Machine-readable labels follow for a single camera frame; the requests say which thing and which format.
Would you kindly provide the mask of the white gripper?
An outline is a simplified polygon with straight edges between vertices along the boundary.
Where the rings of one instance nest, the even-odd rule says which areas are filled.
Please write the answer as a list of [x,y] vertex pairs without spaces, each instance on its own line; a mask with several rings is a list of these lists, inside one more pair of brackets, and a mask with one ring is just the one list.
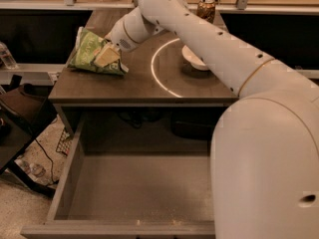
[[112,28],[112,30],[105,36],[113,45],[106,45],[97,55],[94,60],[94,64],[97,67],[105,67],[108,64],[111,64],[117,61],[121,54],[118,49],[123,52],[131,52],[135,50],[139,44],[134,42],[125,28],[125,22],[119,20]]

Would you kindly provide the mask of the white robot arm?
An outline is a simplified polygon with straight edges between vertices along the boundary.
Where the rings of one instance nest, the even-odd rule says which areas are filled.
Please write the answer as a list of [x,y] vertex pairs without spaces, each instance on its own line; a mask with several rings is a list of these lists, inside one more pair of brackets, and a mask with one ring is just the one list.
[[319,87],[183,0],[138,0],[107,37],[128,52],[162,30],[238,97],[212,137],[216,238],[319,239]]

